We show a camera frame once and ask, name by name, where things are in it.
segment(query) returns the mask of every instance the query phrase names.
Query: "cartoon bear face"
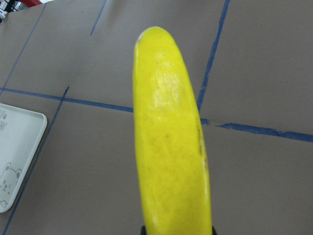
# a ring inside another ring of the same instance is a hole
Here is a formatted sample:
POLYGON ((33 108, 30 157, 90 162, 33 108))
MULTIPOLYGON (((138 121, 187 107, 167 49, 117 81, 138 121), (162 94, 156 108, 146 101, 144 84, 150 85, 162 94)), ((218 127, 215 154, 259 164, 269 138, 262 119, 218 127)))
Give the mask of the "cartoon bear face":
POLYGON ((11 163, 5 165, 3 173, 0 176, 0 205, 2 207, 6 208, 9 203, 21 173, 21 169, 17 171, 13 170, 11 163))

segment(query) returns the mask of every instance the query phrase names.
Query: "plastic tray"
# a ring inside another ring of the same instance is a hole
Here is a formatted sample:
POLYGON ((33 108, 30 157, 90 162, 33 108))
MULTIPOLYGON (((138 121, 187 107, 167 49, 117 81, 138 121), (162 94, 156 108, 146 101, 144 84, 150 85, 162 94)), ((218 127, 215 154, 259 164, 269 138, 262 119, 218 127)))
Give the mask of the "plastic tray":
POLYGON ((46 126, 45 115, 0 103, 0 212, 13 205, 46 126))

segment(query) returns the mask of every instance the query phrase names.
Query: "yellow object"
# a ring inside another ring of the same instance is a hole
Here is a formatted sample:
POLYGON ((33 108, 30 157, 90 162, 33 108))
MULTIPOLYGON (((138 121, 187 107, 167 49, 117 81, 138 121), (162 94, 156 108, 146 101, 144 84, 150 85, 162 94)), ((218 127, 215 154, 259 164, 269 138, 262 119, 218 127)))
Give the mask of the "yellow object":
POLYGON ((202 127, 179 48, 162 28, 134 50, 135 149, 148 235, 212 235, 202 127))

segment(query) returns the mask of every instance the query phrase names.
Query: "bear ear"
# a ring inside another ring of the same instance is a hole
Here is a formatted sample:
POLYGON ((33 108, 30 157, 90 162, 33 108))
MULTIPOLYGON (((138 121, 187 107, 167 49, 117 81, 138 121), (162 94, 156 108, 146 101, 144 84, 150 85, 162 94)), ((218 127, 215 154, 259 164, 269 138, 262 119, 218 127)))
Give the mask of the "bear ear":
POLYGON ((4 172, 11 169, 11 163, 7 163, 4 167, 4 172))
POLYGON ((16 176, 17 176, 17 178, 19 178, 19 177, 21 176, 21 173, 22 173, 22 170, 21 170, 21 169, 18 169, 18 170, 16 171, 16 176))

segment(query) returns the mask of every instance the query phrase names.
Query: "banana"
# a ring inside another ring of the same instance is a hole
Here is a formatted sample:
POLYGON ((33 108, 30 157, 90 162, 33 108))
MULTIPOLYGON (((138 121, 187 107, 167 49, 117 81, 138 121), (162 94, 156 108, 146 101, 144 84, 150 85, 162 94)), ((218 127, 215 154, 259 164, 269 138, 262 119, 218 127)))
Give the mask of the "banana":
POLYGON ((134 49, 135 152, 148 235, 212 235, 209 171, 182 55, 160 27, 134 49))

